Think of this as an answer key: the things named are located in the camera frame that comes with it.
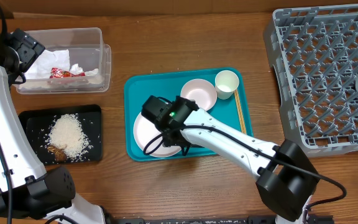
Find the large white plate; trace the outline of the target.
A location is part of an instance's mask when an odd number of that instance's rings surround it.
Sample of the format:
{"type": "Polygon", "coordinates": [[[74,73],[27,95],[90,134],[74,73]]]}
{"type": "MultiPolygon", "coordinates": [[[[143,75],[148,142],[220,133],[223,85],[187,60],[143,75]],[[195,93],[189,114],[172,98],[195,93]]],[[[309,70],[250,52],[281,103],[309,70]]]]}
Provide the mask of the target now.
{"type": "MultiPolygon", "coordinates": [[[[144,147],[157,135],[160,134],[153,123],[147,120],[145,117],[139,113],[134,122],[133,135],[136,144],[140,148],[141,151],[144,150],[144,147]]],[[[180,146],[164,146],[162,143],[162,137],[155,140],[146,150],[146,152],[150,152],[151,150],[157,150],[151,153],[152,157],[170,157],[174,156],[178,152],[181,151],[180,146]]]]}

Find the large white paper napkin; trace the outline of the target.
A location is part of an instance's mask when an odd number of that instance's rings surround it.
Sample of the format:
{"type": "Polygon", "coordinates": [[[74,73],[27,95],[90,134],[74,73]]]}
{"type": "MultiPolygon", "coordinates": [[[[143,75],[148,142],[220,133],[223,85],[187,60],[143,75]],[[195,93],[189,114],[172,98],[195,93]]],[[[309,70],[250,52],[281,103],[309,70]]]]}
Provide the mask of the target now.
{"type": "Polygon", "coordinates": [[[25,73],[25,77],[29,80],[49,78],[52,68],[59,68],[64,71],[70,69],[70,53],[68,49],[44,50],[25,73]]]}

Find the red snack wrapper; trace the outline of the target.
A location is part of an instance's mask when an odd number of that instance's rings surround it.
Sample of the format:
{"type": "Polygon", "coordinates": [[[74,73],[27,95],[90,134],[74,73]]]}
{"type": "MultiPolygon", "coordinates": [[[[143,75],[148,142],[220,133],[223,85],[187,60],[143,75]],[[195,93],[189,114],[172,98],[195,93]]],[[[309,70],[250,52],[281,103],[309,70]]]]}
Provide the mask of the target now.
{"type": "Polygon", "coordinates": [[[84,77],[85,72],[74,74],[68,71],[64,71],[60,68],[52,68],[50,72],[50,78],[68,78],[68,77],[84,77]]]}

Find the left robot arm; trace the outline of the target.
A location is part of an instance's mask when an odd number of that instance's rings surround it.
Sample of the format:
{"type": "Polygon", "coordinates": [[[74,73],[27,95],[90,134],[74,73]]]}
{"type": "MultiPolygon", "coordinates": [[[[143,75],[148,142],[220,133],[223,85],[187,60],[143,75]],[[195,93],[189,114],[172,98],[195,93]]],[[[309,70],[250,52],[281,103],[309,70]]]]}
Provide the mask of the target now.
{"type": "Polygon", "coordinates": [[[47,223],[112,223],[103,208],[76,192],[69,171],[47,170],[35,155],[12,102],[10,88],[26,81],[25,72],[44,51],[28,33],[7,31],[0,23],[0,217],[33,218],[47,223]]]}

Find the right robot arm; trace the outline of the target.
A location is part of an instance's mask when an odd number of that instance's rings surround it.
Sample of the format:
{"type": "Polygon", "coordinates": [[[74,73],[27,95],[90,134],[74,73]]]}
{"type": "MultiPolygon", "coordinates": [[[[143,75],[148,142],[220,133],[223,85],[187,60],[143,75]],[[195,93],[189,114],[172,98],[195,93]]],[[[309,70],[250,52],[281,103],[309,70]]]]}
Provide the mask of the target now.
{"type": "Polygon", "coordinates": [[[248,136],[180,96],[171,103],[150,96],[142,115],[162,133],[164,144],[205,147],[249,172],[262,202],[276,213],[276,223],[307,222],[306,206],[318,180],[296,143],[286,139],[277,145],[248,136]]]}

